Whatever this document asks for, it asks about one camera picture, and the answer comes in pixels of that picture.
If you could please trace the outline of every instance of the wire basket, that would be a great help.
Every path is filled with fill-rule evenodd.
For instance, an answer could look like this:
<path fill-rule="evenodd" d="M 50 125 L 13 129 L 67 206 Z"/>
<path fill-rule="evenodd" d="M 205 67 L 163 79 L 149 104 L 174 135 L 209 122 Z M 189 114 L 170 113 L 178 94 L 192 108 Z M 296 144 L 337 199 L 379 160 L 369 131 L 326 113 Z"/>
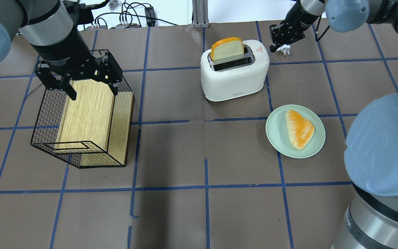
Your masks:
<path fill-rule="evenodd" d="M 124 77 L 117 90 L 131 92 Z M 125 167 L 92 141 L 56 142 L 66 98 L 64 92 L 45 90 L 30 144 L 77 168 Z M 56 148 L 58 144 L 73 144 L 77 148 Z"/>

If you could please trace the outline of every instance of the white toaster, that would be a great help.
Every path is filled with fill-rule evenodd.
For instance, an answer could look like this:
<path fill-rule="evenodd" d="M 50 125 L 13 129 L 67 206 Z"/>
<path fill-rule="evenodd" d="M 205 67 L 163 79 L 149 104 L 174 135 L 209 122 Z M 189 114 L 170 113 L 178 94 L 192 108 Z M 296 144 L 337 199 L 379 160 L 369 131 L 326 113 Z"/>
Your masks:
<path fill-rule="evenodd" d="M 200 60 L 201 83 L 210 101 L 224 101 L 258 92 L 264 86 L 270 57 L 257 40 L 243 41 L 244 53 L 211 60 L 211 49 Z"/>

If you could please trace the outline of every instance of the plate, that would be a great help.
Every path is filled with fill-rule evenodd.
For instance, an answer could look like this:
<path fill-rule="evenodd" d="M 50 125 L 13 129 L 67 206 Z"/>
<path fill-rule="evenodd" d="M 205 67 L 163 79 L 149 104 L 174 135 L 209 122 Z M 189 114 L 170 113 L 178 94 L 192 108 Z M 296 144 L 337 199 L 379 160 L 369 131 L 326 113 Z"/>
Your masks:
<path fill-rule="evenodd" d="M 298 112 L 302 117 L 311 121 L 314 126 L 314 135 L 302 150 L 295 149 L 288 137 L 286 129 L 285 113 L 289 109 Z M 325 143 L 325 126 L 317 115 L 310 109 L 296 105 L 287 104 L 278 107 L 268 116 L 265 126 L 268 140 L 280 153 L 292 158 L 307 158 L 319 152 Z"/>

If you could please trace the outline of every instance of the wooden board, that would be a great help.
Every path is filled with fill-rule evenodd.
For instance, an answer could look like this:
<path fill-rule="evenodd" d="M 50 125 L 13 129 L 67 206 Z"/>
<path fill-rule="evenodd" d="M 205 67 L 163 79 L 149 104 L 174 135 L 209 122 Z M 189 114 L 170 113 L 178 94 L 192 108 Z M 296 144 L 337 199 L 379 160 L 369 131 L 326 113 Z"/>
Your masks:
<path fill-rule="evenodd" d="M 67 97 L 56 142 L 89 140 L 107 149 L 115 96 L 105 83 L 94 80 L 71 82 L 76 100 Z M 56 149 L 83 148 L 80 143 L 55 144 Z"/>
<path fill-rule="evenodd" d="M 112 126 L 108 153 L 117 161 L 125 164 L 128 130 L 130 127 L 131 110 L 133 108 L 133 92 L 120 92 L 115 98 Z"/>

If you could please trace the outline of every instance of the black connector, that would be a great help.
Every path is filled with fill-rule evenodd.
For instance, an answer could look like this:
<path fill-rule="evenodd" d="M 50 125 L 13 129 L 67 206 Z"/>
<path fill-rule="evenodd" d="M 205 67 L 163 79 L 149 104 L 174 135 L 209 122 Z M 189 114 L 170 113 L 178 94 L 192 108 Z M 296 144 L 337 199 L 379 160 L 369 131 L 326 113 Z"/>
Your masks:
<path fill-rule="evenodd" d="M 145 7 L 145 16 L 147 17 L 147 27 L 156 26 L 156 13 L 154 12 L 153 6 Z"/>

